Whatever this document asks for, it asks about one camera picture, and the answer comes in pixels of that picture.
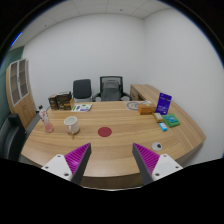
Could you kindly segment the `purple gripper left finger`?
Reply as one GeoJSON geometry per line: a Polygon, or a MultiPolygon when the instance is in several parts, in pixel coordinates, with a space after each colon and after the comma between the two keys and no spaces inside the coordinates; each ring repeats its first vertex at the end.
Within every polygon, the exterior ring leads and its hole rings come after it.
{"type": "Polygon", "coordinates": [[[90,155],[91,144],[87,143],[66,155],[57,154],[42,169],[80,185],[90,155]]]}

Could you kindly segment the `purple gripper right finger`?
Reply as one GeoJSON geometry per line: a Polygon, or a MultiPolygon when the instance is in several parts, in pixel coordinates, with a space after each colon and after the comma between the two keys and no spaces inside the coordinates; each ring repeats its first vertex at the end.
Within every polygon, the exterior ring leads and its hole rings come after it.
{"type": "Polygon", "coordinates": [[[133,144],[132,153],[145,185],[182,169],[168,154],[159,155],[137,143],[133,144]]]}

